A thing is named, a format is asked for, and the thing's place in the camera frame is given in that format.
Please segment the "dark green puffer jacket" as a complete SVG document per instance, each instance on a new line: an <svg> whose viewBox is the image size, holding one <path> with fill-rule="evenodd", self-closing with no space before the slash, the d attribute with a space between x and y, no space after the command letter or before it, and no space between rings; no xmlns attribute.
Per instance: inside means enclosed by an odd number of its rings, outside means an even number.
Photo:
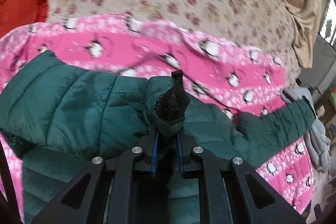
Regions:
<svg viewBox="0 0 336 224"><path fill-rule="evenodd" d="M155 114L170 77L116 76L67 65L46 51L1 92L1 134L22 160L25 223L96 156L113 158L157 126L184 128L216 156L240 156L255 168L298 140L314 122L305 99L265 116L240 113L232 123L216 105L189 96L184 118L168 126Z"/></svg>

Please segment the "pink penguin print blanket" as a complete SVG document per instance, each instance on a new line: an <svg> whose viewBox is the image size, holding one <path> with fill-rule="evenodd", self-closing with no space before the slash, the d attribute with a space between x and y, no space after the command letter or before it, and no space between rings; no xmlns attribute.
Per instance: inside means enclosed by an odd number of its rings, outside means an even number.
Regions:
<svg viewBox="0 0 336 224"><path fill-rule="evenodd" d="M116 76L150 79L182 70L190 96L218 106L232 123L240 113L261 117L288 105L280 97L285 85L280 55L185 30L167 20L140 22L121 14L33 23L5 34L1 92L46 51L67 65ZM313 178L303 135L256 169L294 210L307 209Z"/></svg>

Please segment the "grey fleece garment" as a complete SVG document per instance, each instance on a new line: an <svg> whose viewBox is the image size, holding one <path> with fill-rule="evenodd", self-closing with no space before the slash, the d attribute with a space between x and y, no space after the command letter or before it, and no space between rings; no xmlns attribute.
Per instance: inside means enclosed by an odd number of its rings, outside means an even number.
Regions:
<svg viewBox="0 0 336 224"><path fill-rule="evenodd" d="M287 104L302 98L306 98L309 101L315 115L315 121L309 131L305 133L303 139L315 169L326 173L332 160L329 155L331 140L326 136L325 126L317 117L310 91L307 88L300 87L285 88L282 91L281 98Z"/></svg>

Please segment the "red ruffled pillow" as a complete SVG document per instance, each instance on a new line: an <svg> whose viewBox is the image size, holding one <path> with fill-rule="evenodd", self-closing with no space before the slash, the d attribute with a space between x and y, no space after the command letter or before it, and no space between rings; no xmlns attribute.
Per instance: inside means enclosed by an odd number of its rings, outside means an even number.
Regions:
<svg viewBox="0 0 336 224"><path fill-rule="evenodd" d="M47 0L1 0L1 36L11 30L36 22L45 22Z"/></svg>

